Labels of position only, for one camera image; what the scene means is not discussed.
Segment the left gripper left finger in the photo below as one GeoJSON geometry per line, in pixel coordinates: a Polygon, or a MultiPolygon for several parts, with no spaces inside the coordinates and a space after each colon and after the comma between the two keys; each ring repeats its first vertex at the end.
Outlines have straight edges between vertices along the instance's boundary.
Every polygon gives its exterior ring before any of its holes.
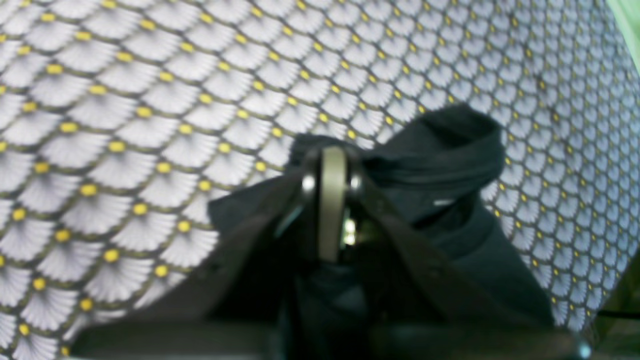
{"type": "Polygon", "coordinates": [[[92,326],[73,360],[294,360],[298,283],[339,267],[348,151],[315,148],[275,180],[194,275],[123,321],[92,326]]]}

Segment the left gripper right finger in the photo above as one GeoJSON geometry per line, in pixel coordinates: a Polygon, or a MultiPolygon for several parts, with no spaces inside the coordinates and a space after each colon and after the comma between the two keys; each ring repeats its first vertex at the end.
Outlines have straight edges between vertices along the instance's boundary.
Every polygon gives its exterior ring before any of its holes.
{"type": "Polygon", "coordinates": [[[368,360],[583,360],[585,342],[516,310],[461,272],[348,155],[345,243],[363,293],[359,348],[368,360]]]}

